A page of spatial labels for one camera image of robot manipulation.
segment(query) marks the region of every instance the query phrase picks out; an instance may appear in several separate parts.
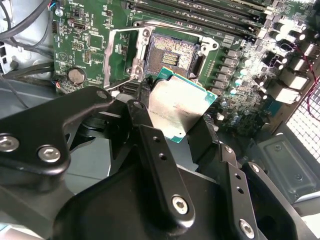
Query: motherboard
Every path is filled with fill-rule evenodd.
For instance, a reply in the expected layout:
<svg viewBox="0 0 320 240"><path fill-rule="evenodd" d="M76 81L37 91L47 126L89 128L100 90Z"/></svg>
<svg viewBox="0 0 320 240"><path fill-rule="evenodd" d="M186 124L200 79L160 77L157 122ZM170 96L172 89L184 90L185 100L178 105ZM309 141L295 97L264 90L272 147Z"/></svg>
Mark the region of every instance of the motherboard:
<svg viewBox="0 0 320 240"><path fill-rule="evenodd" d="M166 67L219 96L219 131L252 136L312 81L313 0L54 0L55 77L134 94Z"/></svg>

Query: screw hole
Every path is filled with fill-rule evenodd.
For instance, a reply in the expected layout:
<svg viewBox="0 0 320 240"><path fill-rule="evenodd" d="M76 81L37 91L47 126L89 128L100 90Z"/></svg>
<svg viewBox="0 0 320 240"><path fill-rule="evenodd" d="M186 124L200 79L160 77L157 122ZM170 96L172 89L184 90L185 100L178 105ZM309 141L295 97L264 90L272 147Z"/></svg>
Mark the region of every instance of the screw hole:
<svg viewBox="0 0 320 240"><path fill-rule="evenodd" d="M239 180L241 180L241 177L238 174L235 174L235 177Z"/></svg>
<svg viewBox="0 0 320 240"><path fill-rule="evenodd" d="M138 101L135 101L135 102L133 103L133 105L134 105L136 108L138 108L138 109L143 109L143 108L144 108L144 106L143 106L140 102L138 102Z"/></svg>
<svg viewBox="0 0 320 240"><path fill-rule="evenodd" d="M154 140L156 143L160 143L160 139L159 139L157 136L154 136L154 137L153 137L153 140Z"/></svg>
<svg viewBox="0 0 320 240"><path fill-rule="evenodd" d="M159 154L159 158L160 158L161 160L163 160L163 161L167 160L166 155L164 155L163 153L160 153L160 154Z"/></svg>
<svg viewBox="0 0 320 240"><path fill-rule="evenodd" d="M240 188L240 187L236 187L236 189L238 190L239 193L244 194L245 192Z"/></svg>

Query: red wire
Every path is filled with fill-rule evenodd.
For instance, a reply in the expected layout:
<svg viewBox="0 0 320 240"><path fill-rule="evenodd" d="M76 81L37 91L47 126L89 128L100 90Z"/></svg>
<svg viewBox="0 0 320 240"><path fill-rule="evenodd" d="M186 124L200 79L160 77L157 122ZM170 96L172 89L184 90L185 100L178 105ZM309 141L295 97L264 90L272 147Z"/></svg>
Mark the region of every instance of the red wire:
<svg viewBox="0 0 320 240"><path fill-rule="evenodd" d="M316 116L313 115L313 113L311 112L311 109L310 109L310 108L311 108L310 99L311 99L311 96L315 93L315 90L317 89L317 85L318 85L318 83L319 83L320 75L319 75L318 77L316 77L316 74L315 74L315 72L314 72L314 70L313 70L313 66L312 66L312 64L309 62L307 56L306 56L299 48L297 48L297 49L299 50L299 52L301 52L304 60L306 61L307 65L308 65L308 68L309 68L310 72L312 73L313 79L314 79L313 85L311 86L311 88L309 89L309 91L306 93L306 95L307 95L307 96L306 96L306 109L307 109L309 115L310 115L312 118L314 118L315 120L317 120L318 122L320 122L320 119L316 118Z"/></svg>

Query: black cable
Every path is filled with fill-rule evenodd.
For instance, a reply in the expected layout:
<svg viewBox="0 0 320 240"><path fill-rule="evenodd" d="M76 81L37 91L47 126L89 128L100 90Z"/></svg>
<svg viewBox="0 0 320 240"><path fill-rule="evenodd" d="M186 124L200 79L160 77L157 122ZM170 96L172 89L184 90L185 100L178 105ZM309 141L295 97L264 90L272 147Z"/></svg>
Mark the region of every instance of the black cable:
<svg viewBox="0 0 320 240"><path fill-rule="evenodd" d="M15 97L19 100L19 102L26 108L28 109L28 105L22 100L22 98L19 96L18 92L15 90L15 88L11 85L11 83L5 79L3 76L0 75L0 80L3 81L8 85L12 93L15 95Z"/></svg>
<svg viewBox="0 0 320 240"><path fill-rule="evenodd" d="M26 77L26 76L30 76L30 75L35 75L35 74L45 74L45 73L49 73L49 72L53 72L55 70L55 67L47 67L44 69L37 69L37 70L33 70L33 71L29 71L26 73L22 73L19 75L15 75L15 78L22 78L22 77Z"/></svg>
<svg viewBox="0 0 320 240"><path fill-rule="evenodd" d="M10 17L9 17L9 14L8 14L8 11L6 9L6 7L4 6L4 4L2 3L2 1L0 1L0 7L2 8L3 12L4 12L4 15L5 15L5 18L6 18L6 21L7 21L7 24L8 24L8 30L9 29L12 29L11 28L11 21L10 21ZM46 29L45 29L45 32L44 32L44 35L43 37L40 39L40 41L38 43L36 43L35 45L29 45L29 44L24 44L24 43L21 43L21 42L18 42L13 36L10 37L10 40L12 41L9 41L9 40L5 40L3 39L2 42L8 44L8 45L11 45L13 47L21 47L21 48L24 48L26 51L30 51L30 52L34 52L34 53L37 53L37 54L40 54L40 55L43 55L47 58L50 58L52 59L53 58L53 55L50 54L50 53L47 53L41 49L37 49L37 47L41 46L44 41L47 39L48 37L48 34L49 34L49 28L50 28L50 23L52 22L53 20L53 13L50 11L49 12L49 17L48 17L48 24L46 26Z"/></svg>
<svg viewBox="0 0 320 240"><path fill-rule="evenodd" d="M18 23L16 26L14 26L11 29L8 29L7 31L0 33L0 40L9 39L24 30L26 30L28 27L33 24L36 19L40 16L40 14L47 8L48 4L51 2L51 0L43 0L42 3L24 20L22 20L20 23Z"/></svg>
<svg viewBox="0 0 320 240"><path fill-rule="evenodd" d="M38 70L43 70L43 72L40 72L40 73L52 72L54 70L54 63L47 62L47 63L29 66L23 69L15 70L15 71L10 71L7 74L2 75L2 77L5 79L23 77L23 76L28 76L32 74L38 74L39 72L34 73L34 71L38 71Z"/></svg>

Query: metal mesh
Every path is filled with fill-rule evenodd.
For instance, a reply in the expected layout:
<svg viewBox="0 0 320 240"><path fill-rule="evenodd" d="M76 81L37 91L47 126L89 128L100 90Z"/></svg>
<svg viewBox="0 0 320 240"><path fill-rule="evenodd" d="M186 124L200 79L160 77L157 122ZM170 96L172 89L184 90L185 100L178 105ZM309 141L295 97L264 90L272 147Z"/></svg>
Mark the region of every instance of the metal mesh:
<svg viewBox="0 0 320 240"><path fill-rule="evenodd" d="M310 110L320 119L320 85L310 99ZM287 126L320 163L320 122L309 115L306 99L296 109Z"/></svg>

